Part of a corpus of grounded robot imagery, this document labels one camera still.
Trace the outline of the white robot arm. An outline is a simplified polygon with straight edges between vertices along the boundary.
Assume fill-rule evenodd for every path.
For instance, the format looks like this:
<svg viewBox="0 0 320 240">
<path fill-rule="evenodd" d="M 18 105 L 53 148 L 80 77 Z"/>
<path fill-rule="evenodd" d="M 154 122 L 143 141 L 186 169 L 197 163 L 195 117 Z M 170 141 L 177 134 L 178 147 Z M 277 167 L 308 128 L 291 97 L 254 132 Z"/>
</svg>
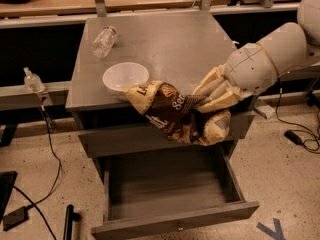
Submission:
<svg viewBox="0 0 320 240">
<path fill-rule="evenodd" d="M 320 60 L 320 0 L 301 0 L 297 21 L 286 23 L 255 43 L 233 52 L 193 91 L 201 113 L 229 108 L 263 93 L 283 75 Z"/>
</svg>

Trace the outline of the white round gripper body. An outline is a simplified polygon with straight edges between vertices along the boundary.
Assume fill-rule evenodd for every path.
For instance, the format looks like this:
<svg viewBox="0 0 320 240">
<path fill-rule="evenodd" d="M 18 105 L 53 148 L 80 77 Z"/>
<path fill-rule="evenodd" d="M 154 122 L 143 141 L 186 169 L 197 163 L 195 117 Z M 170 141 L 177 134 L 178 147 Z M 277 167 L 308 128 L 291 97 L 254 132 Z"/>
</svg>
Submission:
<svg viewBox="0 0 320 240">
<path fill-rule="evenodd" d="M 224 65 L 224 75 L 240 89 L 242 99 L 260 95 L 277 80 L 276 66 L 257 43 L 248 43 L 234 51 Z"/>
</svg>

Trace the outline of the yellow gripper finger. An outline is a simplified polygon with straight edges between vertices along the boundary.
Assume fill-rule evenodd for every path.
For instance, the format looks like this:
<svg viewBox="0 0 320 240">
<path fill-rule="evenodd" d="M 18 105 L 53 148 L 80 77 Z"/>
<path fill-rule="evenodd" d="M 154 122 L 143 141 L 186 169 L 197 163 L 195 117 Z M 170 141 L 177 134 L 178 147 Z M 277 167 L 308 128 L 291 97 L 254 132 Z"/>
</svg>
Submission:
<svg viewBox="0 0 320 240">
<path fill-rule="evenodd" d="M 241 90 L 237 87 L 227 87 L 225 92 L 217 98 L 209 97 L 208 101 L 197 107 L 201 113 L 209 113 L 236 105 L 241 100 Z"/>
<path fill-rule="evenodd" d="M 193 95 L 222 96 L 230 87 L 224 75 L 224 66 L 213 68 L 193 91 Z"/>
</svg>

